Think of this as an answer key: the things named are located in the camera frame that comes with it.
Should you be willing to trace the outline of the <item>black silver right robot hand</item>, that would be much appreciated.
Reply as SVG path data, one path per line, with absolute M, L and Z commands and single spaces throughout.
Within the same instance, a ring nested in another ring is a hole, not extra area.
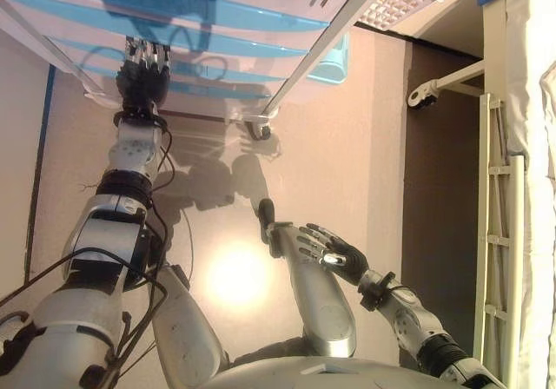
M 298 227 L 299 251 L 349 284 L 358 286 L 368 270 L 366 256 L 330 230 L 308 223 Z

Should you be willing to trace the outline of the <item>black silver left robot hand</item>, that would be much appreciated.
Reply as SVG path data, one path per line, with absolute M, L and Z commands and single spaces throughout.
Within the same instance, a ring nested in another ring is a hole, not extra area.
M 125 60 L 116 74 L 116 86 L 124 109 L 162 106 L 169 92 L 170 47 L 140 38 L 126 37 Z

